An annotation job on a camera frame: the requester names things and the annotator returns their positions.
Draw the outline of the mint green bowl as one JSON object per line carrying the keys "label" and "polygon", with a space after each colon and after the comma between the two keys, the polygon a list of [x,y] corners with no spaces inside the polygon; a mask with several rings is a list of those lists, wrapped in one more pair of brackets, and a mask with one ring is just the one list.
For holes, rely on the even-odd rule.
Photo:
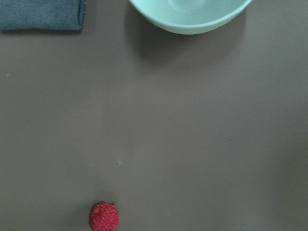
{"label": "mint green bowl", "polygon": [[155,26],[181,35],[217,29],[237,17],[251,0],[131,0]]}

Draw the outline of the red strawberry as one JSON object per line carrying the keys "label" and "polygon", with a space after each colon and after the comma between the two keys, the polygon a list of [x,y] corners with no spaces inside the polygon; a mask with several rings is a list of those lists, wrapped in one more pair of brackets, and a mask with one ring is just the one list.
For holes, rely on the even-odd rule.
{"label": "red strawberry", "polygon": [[89,226],[92,231],[113,231],[119,223],[119,213],[114,203],[99,201],[89,213]]}

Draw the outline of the folded grey cloth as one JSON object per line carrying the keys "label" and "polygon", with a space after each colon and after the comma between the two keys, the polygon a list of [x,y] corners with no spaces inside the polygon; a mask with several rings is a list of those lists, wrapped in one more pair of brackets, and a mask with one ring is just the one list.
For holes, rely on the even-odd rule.
{"label": "folded grey cloth", "polygon": [[2,0],[0,29],[80,31],[85,9],[85,0]]}

